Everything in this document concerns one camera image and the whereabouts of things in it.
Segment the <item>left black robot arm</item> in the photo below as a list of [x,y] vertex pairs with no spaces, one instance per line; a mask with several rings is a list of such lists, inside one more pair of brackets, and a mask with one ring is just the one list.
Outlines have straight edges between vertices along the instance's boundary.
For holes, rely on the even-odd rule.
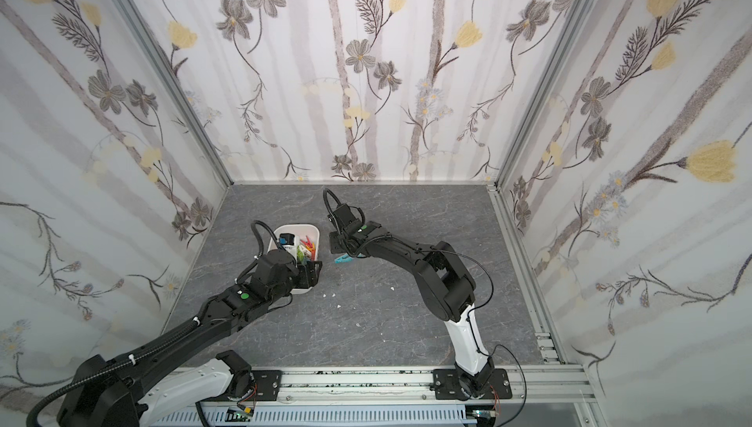
[[268,250],[259,227],[267,232],[272,229],[262,221],[252,222],[260,254],[230,286],[209,297],[195,317],[111,360],[93,356],[80,365],[72,382],[39,401],[25,424],[38,426],[39,415],[61,399],[57,414],[60,426],[137,426],[148,411],[148,392],[176,368],[276,311],[274,303],[292,297],[295,290],[315,287],[322,262],[300,264],[277,238],[272,239],[274,248]]

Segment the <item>white plastic storage box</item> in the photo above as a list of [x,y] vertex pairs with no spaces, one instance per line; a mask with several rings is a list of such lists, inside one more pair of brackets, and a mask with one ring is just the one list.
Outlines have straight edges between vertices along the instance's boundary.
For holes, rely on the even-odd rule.
[[318,259],[320,231],[313,224],[286,224],[274,230],[277,241],[279,234],[283,232],[296,235],[296,247],[283,249],[294,258],[299,272],[299,280],[292,294],[302,295],[313,290],[319,282],[323,267]]

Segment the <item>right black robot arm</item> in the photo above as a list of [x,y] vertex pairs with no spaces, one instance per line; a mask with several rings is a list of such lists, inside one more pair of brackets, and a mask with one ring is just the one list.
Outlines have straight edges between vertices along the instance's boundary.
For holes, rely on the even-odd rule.
[[498,402],[513,397],[507,371],[497,367],[494,353],[481,338],[476,319],[477,288],[463,256],[450,244],[420,244],[403,239],[380,223],[369,221],[362,209],[342,202],[329,188],[323,191],[327,219],[334,226],[334,254],[353,259],[384,260],[414,279],[430,313],[445,325],[454,348],[454,366],[432,372],[432,391],[439,401]]

